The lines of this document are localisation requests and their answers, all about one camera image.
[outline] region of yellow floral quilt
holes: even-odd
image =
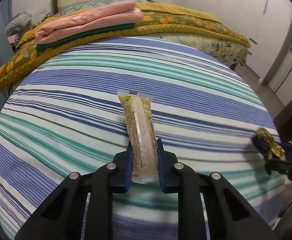
[[[132,29],[95,34],[73,41],[68,41],[64,44],[47,48],[45,50],[36,50],[37,43],[34,40],[34,34],[36,30],[42,24],[56,20],[59,17],[50,17],[46,19],[34,30],[27,32],[22,37],[20,43],[18,44],[18,48],[20,48],[20,50],[11,58],[9,62],[0,67],[0,91],[4,90],[14,82],[31,73],[39,65],[43,64],[53,56],[60,54],[62,51],[81,44],[108,37],[139,36],[148,35],[150,33],[192,33],[233,41],[246,47],[250,46],[249,42],[244,36],[233,32],[226,26],[222,25],[220,22],[203,20],[203,18],[205,18],[203,15],[201,18],[194,16],[200,16],[200,12],[196,14],[196,11],[193,12],[192,10],[189,12],[185,10],[186,8],[182,7],[176,8],[176,6],[173,6],[173,8],[171,8],[168,6],[165,8],[162,6],[162,4],[159,4],[159,6],[159,8],[164,9],[164,11],[155,12],[156,7],[150,6],[149,10],[152,11],[145,11],[143,21],[135,24],[135,27]]]

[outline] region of pink striped fabric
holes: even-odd
[[[122,1],[47,23],[37,30],[35,40],[48,44],[77,33],[142,20],[135,1]]]

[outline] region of plastic wrapper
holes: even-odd
[[[151,115],[153,96],[119,90],[118,98],[124,109],[126,126],[134,155],[132,181],[158,181],[158,151]]]

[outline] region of orange leaf pattern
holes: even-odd
[[[16,57],[15,63],[21,61],[24,57],[24,54],[19,55],[18,57]]]
[[[11,72],[12,69],[13,69],[13,67],[14,67],[14,62],[13,62],[13,61],[10,61],[10,62],[8,63],[7,68],[6,68],[7,73]]]
[[[4,66],[5,66],[5,65],[2,65],[2,66],[0,67],[0,74],[1,74],[2,71],[4,70]]]
[[[248,40],[238,33],[233,32],[226,26],[222,25],[219,22],[210,21],[210,20],[203,20],[194,16],[188,16],[188,15],[175,15],[175,14],[167,14],[165,12],[143,12],[143,21],[138,22],[135,24],[135,27],[139,26],[149,26],[149,33],[152,33],[151,25],[163,25],[164,28],[168,28],[169,25],[183,25],[183,26],[191,26],[191,28],[197,28],[199,30],[202,30],[200,33],[203,33],[205,36],[214,37],[218,39],[223,39],[223,42],[216,45],[215,49],[211,49],[211,51],[215,51],[214,55],[211,55],[218,60],[223,61],[222,55],[225,55],[225,51],[228,51],[229,48],[232,46],[231,43],[227,41],[227,38],[229,37],[230,41],[237,41],[240,44],[243,44],[244,46],[249,47],[250,44]],[[0,85],[0,89],[3,89],[3,87],[7,87],[10,84],[12,84],[15,80],[13,77],[16,77],[16,75],[10,75],[8,79],[3,79],[4,76],[6,76],[8,73],[12,73],[15,70],[17,70],[19,67],[24,67],[24,64],[29,62],[30,60],[36,59],[38,57],[41,57],[42,55],[47,55],[50,52],[52,52],[55,48],[58,48],[58,46],[55,46],[53,48],[47,48],[46,50],[36,50],[37,43],[35,40],[31,40],[26,42],[24,45],[22,45],[21,49],[12,57],[12,59],[7,62],[5,65],[0,67],[0,82],[2,85]]]
[[[37,57],[37,51],[34,51],[30,54],[30,59],[34,59]]]

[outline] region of blue striped fabric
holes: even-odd
[[[251,88],[201,51],[150,37],[119,37],[64,51],[33,71],[0,113],[0,222],[13,239],[71,172],[87,174],[128,144],[117,91],[155,96],[157,138],[195,171],[223,174],[270,224],[284,179],[266,175],[250,138],[278,134]],[[114,195],[114,239],[177,239],[177,195],[132,184]]]

